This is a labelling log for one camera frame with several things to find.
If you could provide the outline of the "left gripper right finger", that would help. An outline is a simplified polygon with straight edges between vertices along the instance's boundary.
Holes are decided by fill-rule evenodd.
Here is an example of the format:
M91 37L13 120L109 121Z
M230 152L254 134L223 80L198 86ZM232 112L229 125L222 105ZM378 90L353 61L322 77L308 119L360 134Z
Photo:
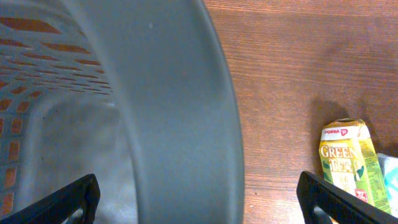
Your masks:
M308 171L300 175L297 197L305 223L397 223L396 217Z

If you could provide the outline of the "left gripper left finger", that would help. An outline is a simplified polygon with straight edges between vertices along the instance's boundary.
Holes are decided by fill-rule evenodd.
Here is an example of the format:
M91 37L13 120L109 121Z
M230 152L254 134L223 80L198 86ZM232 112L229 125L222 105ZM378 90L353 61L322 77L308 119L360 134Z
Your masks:
M1 223L69 223L92 224L100 201L100 187L94 174L88 174L48 195Z

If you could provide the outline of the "green tea carton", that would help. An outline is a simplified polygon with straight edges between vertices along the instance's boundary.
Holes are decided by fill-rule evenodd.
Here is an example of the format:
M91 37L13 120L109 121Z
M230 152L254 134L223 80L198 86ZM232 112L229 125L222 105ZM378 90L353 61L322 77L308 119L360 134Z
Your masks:
M363 120L339 119L324 126L319 155L327 182L391 213L376 151Z

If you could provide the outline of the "green tissue pack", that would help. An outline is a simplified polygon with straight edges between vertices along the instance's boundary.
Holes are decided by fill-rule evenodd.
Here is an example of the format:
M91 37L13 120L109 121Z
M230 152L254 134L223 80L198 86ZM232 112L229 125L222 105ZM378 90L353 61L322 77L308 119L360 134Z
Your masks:
M398 162L396 157L377 153L392 216L397 218Z

